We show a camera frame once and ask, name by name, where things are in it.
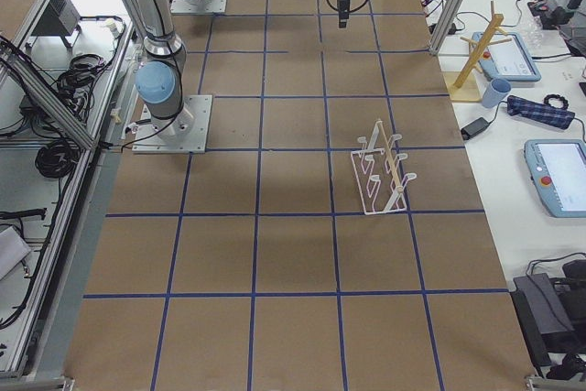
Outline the wooden mug tree stand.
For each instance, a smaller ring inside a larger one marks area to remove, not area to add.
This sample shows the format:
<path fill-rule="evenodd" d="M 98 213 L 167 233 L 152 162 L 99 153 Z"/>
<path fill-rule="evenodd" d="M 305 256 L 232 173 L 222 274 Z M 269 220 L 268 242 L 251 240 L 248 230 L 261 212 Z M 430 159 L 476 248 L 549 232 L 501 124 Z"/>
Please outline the wooden mug tree stand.
<path fill-rule="evenodd" d="M 508 33 L 501 25 L 504 16 L 494 11 L 494 2 L 491 2 L 491 20 L 479 40 L 461 37 L 461 40 L 468 43 L 469 56 L 459 73 L 446 72 L 444 80 L 447 85 L 450 100 L 453 103 L 478 103 L 482 100 L 474 77 L 471 77 L 473 70 L 483 72 L 480 67 L 480 60 L 488 47 L 493 44 L 501 44 L 510 41 Z"/>

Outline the blue teach pendant far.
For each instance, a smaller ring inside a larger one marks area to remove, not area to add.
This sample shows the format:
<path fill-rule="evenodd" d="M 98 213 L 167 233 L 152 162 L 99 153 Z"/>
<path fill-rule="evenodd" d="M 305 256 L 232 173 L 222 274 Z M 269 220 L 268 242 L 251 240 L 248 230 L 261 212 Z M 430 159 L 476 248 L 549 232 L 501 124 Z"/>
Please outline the blue teach pendant far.
<path fill-rule="evenodd" d="M 521 35 L 496 34 L 479 59 L 480 68 L 488 80 L 495 78 L 513 82 L 537 82 L 541 73 L 533 61 Z"/>

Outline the blue teach pendant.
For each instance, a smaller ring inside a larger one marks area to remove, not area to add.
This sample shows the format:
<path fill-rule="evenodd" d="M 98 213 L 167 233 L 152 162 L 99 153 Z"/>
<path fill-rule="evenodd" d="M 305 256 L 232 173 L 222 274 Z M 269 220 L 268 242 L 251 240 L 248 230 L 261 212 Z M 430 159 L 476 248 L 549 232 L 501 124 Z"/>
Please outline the blue teach pendant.
<path fill-rule="evenodd" d="M 551 216 L 585 217 L 585 143 L 582 140 L 528 140 L 524 158 L 537 194 Z"/>
<path fill-rule="evenodd" d="M 541 73 L 533 61 L 521 35 L 496 34 L 479 59 L 480 68 L 488 80 L 495 78 L 513 82 L 537 82 Z"/>

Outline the black power adapter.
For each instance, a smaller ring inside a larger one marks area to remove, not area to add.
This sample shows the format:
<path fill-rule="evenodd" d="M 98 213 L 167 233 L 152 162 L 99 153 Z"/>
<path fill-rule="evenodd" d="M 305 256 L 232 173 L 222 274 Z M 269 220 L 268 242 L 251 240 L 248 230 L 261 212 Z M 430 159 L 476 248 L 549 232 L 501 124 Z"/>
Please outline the black power adapter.
<path fill-rule="evenodd" d="M 461 137 L 464 141 L 468 141 L 485 131 L 490 124 L 491 123 L 483 117 L 479 117 L 461 128 Z"/>

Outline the light blue cup on desk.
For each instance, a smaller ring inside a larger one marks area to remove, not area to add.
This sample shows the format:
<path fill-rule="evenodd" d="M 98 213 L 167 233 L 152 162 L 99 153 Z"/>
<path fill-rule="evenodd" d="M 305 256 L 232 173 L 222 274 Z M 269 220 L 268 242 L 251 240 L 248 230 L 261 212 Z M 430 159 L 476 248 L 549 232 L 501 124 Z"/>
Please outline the light blue cup on desk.
<path fill-rule="evenodd" d="M 481 105 L 484 108 L 493 108 L 498 105 L 511 92 L 509 81 L 501 78 L 494 78 L 487 84 L 483 93 Z"/>

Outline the blue teach pendant near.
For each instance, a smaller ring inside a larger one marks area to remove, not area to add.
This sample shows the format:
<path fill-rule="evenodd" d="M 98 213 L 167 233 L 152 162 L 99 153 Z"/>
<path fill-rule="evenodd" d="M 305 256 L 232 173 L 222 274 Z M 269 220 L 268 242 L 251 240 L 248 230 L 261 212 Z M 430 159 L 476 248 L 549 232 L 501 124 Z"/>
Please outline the blue teach pendant near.
<path fill-rule="evenodd" d="M 524 158 L 537 194 L 551 216 L 585 217 L 585 143 L 582 140 L 528 140 Z"/>

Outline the blue plaid pencil case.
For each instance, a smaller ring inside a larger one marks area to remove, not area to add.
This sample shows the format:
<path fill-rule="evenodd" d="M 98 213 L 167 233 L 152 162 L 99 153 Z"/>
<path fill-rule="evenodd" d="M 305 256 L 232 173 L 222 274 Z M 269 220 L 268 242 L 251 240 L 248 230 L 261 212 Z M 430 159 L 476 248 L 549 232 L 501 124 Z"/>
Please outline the blue plaid pencil case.
<path fill-rule="evenodd" d="M 515 95 L 509 95 L 506 102 L 509 115 L 522 116 L 560 129 L 567 129 L 575 118 L 575 113 L 569 110 L 568 100 L 558 94 L 547 95 L 543 103 L 531 102 Z"/>

